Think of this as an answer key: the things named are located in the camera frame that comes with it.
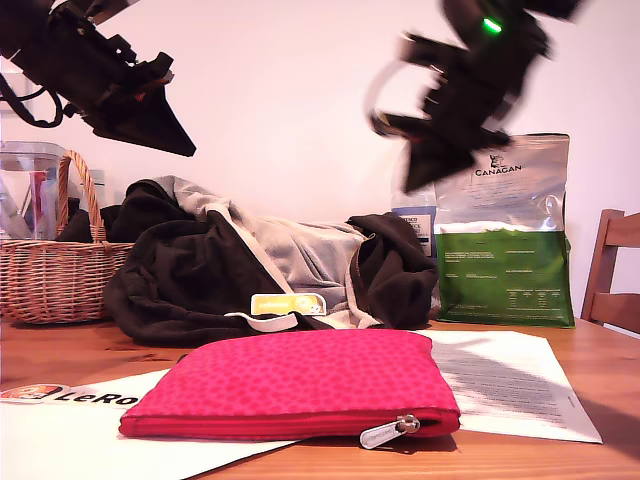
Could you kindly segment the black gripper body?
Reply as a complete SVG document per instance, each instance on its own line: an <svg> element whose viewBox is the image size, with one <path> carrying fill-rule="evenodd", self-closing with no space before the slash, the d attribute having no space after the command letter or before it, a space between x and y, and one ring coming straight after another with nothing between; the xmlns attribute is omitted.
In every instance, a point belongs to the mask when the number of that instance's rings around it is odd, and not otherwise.
<svg viewBox="0 0 640 480"><path fill-rule="evenodd" d="M14 7L12 63L33 83L84 111L116 92L135 92L172 80L173 59L160 53L139 62L120 35L103 36L97 26L122 7Z"/></svg>

